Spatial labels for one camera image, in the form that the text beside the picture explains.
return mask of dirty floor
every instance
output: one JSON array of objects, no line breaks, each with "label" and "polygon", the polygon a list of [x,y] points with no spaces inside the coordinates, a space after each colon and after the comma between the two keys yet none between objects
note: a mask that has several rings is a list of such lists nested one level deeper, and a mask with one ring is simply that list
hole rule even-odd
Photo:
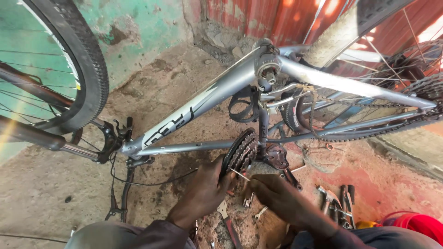
[{"label": "dirty floor", "polygon": [[[184,104],[225,68],[203,50],[181,44],[163,52],[152,64],[135,74],[123,87],[109,96],[100,118],[125,120],[134,117],[134,136],[154,126],[177,106]],[[229,119],[228,102],[161,141],[162,144],[235,138],[248,124]],[[84,139],[101,146],[102,135],[95,127],[84,129]],[[323,197],[315,189],[321,184],[335,191],[342,184],[356,187],[356,220],[376,220],[396,210],[413,210],[443,221],[443,183],[423,176],[395,158],[380,156],[365,141],[335,144],[329,151],[316,140],[286,144],[291,168],[304,187],[302,194],[320,207]],[[307,149],[304,153],[300,147]],[[152,165],[136,169],[135,182],[159,183],[183,175],[200,164],[215,159],[223,150],[160,155]],[[125,177],[125,158],[117,156],[116,173]],[[31,146],[0,166],[0,233],[68,240],[72,226],[84,227],[101,221],[109,210],[112,178],[110,164],[98,165],[74,155],[53,153]],[[252,173],[277,173],[255,164]],[[166,217],[183,194],[191,177],[155,187],[132,186],[128,201],[128,223],[148,226]],[[115,182],[120,196],[123,184]],[[273,249],[285,232],[285,224],[271,211],[260,220],[253,216],[262,205],[251,209],[240,206],[241,185],[235,196],[227,196],[228,214],[245,249]],[[198,238],[202,249],[215,240],[216,248],[233,248],[219,213],[199,221]],[[0,237],[5,249],[61,249],[63,244]]]}]

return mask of wrench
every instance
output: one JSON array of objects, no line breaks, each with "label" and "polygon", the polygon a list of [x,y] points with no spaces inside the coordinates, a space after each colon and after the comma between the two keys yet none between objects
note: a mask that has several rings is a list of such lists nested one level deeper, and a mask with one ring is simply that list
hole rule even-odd
[{"label": "wrench", "polygon": [[258,220],[258,219],[260,219],[260,216],[266,211],[268,209],[268,207],[267,206],[265,206],[258,214],[256,214],[255,216],[254,216],[254,218],[256,219],[256,220]]}]

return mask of sleeve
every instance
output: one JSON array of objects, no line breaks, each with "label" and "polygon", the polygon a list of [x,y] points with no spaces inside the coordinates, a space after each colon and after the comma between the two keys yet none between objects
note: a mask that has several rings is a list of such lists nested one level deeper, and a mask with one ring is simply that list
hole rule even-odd
[{"label": "sleeve", "polygon": [[156,220],[127,249],[184,248],[189,234],[167,221]]},{"label": "sleeve", "polygon": [[375,249],[368,246],[355,234],[340,228],[327,240],[314,240],[315,249]]}]

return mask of crankset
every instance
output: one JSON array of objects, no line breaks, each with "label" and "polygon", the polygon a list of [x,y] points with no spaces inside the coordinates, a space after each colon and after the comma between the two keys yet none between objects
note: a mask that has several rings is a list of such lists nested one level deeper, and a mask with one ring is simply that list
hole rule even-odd
[{"label": "crankset", "polygon": [[258,150],[258,135],[254,128],[242,132],[229,148],[223,159],[219,179],[228,173],[229,169],[240,172],[248,169],[255,160]]}]

